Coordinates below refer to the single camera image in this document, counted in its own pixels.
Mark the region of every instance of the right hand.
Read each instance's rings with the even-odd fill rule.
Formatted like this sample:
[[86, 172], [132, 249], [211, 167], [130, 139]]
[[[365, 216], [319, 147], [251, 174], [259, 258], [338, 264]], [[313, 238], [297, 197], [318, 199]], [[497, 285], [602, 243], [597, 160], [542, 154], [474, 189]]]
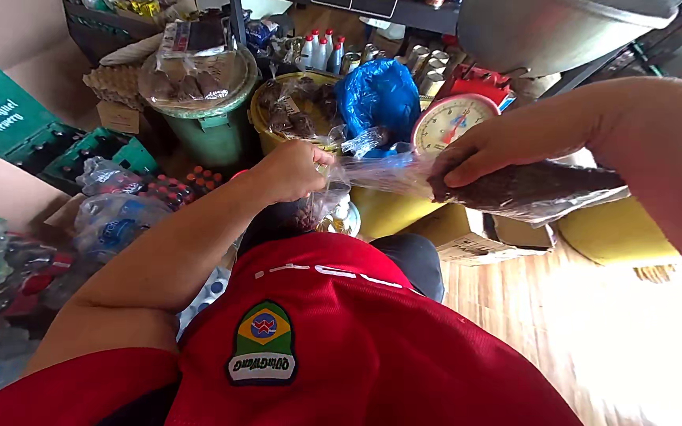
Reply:
[[536, 102], [472, 127], [449, 144], [433, 164], [431, 176], [443, 175], [448, 187], [463, 187], [510, 164], [555, 159], [605, 139], [628, 112], [614, 102], [632, 89], [634, 79], [594, 83]]
[[330, 165], [335, 158], [304, 140], [288, 140], [244, 176], [256, 179], [264, 189], [265, 202], [291, 202], [325, 187], [325, 177], [317, 172], [317, 164]]

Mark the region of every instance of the green bucket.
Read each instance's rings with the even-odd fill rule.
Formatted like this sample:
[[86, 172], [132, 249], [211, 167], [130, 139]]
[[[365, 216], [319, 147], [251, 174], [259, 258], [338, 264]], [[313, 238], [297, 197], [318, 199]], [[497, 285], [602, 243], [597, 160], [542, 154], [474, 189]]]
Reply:
[[236, 68], [241, 66], [245, 73], [240, 73], [230, 93], [213, 108], [163, 107], [150, 102], [163, 113], [192, 160], [226, 176], [250, 168], [260, 156], [259, 135], [247, 116], [259, 71], [251, 52], [241, 44], [238, 47]]

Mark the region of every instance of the dark shorts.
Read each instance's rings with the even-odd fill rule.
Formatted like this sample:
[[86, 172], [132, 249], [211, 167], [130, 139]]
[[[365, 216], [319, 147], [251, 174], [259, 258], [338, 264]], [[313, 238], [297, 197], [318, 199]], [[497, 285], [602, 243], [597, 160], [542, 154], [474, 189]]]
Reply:
[[[297, 208], [294, 202], [279, 202], [260, 211], [246, 228], [238, 256], [267, 241], [301, 235], [283, 226]], [[436, 247], [429, 239], [417, 234], [396, 234], [375, 239], [370, 245], [388, 256], [417, 291], [438, 303], [443, 301], [441, 264]]]

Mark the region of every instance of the left hand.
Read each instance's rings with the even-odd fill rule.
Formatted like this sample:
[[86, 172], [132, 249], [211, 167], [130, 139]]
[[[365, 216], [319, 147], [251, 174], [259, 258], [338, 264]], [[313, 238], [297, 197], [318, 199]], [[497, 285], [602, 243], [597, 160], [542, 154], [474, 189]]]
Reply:
[[245, 174], [255, 179], [268, 204], [291, 202], [325, 188], [317, 164], [330, 165], [335, 158], [304, 140], [288, 140], [272, 150]]

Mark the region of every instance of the person's arm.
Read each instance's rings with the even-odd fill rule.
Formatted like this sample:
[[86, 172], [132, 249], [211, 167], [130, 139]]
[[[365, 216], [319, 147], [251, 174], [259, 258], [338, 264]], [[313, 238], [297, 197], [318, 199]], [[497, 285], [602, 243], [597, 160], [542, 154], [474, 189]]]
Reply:
[[617, 170], [682, 254], [682, 80], [597, 82], [471, 128], [437, 159], [465, 161], [446, 175], [467, 185], [509, 164], [554, 159], [587, 147]]
[[316, 162], [333, 157], [308, 142], [284, 142], [250, 171], [146, 231], [65, 304], [26, 374], [105, 349], [176, 353], [175, 315], [262, 208], [324, 187]]

